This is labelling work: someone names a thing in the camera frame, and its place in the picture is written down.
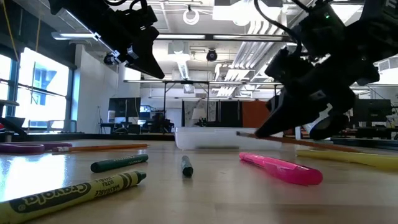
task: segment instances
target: desk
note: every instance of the desk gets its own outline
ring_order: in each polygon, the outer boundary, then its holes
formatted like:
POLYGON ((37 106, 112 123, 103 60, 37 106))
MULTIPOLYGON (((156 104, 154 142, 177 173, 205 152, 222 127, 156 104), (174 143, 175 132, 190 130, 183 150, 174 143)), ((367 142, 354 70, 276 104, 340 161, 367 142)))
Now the desk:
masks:
MULTIPOLYGON (((76 146, 143 141, 72 141, 76 146)), ((237 150, 181 151, 174 142, 146 142, 146 150, 79 152, 53 156, 0 156, 0 201, 78 184, 127 170, 147 172, 137 187, 62 210, 30 223, 398 223, 398 174, 343 162, 296 158, 294 147, 255 152, 323 172, 318 186, 275 179, 240 162, 237 150), (148 163, 100 174, 90 164, 147 153, 148 163), (188 155, 194 173, 184 179, 188 155)))

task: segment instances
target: green marker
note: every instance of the green marker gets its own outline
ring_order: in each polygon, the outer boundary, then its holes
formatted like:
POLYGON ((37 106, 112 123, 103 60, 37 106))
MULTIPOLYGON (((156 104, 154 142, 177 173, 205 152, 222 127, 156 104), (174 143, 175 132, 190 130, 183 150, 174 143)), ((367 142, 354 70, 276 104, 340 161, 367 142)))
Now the green marker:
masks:
POLYGON ((93 172, 104 172, 111 169, 117 169, 120 167, 125 167, 140 162, 145 162, 148 160, 147 154, 127 156, 120 159, 110 159, 105 161, 95 162, 91 165, 91 171, 93 172))

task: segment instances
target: glass window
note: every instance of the glass window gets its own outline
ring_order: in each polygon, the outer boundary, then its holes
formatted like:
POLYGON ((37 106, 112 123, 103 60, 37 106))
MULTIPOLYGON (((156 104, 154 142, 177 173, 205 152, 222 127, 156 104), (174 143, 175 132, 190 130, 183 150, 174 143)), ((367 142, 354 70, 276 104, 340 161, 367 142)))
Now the glass window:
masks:
POLYGON ((18 83, 66 96, 69 68, 31 49, 21 54, 18 83))
POLYGON ((9 80, 11 71, 11 58, 0 55, 0 78, 9 80))
POLYGON ((25 118, 22 127, 30 126, 33 128, 46 128, 47 121, 64 120, 67 108, 67 100, 62 96, 47 95, 44 93, 33 92, 25 88, 18 88, 17 102, 20 106, 16 107, 15 116, 25 118))

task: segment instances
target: plastic bin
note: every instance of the plastic bin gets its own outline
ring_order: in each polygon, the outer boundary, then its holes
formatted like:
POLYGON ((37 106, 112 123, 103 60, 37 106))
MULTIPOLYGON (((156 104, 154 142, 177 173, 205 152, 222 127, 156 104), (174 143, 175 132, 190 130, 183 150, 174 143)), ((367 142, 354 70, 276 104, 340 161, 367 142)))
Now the plastic bin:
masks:
MULTIPOLYGON (((254 133, 254 128, 176 128, 175 142, 184 150, 192 149, 247 149, 267 150, 279 149, 280 142, 237 136, 236 132, 254 133)), ((283 137, 283 133, 273 136, 283 137)))

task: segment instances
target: computer monitor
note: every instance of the computer monitor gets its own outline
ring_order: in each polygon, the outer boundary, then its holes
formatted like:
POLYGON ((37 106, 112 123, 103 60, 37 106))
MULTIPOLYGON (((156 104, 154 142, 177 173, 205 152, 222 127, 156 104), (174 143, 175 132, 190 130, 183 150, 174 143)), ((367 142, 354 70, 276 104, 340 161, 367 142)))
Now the computer monitor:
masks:
POLYGON ((355 122, 386 122, 392 114, 391 100, 357 99, 353 108, 355 122))
POLYGON ((110 98, 109 110, 115 112, 117 118, 139 117, 141 98, 110 98))

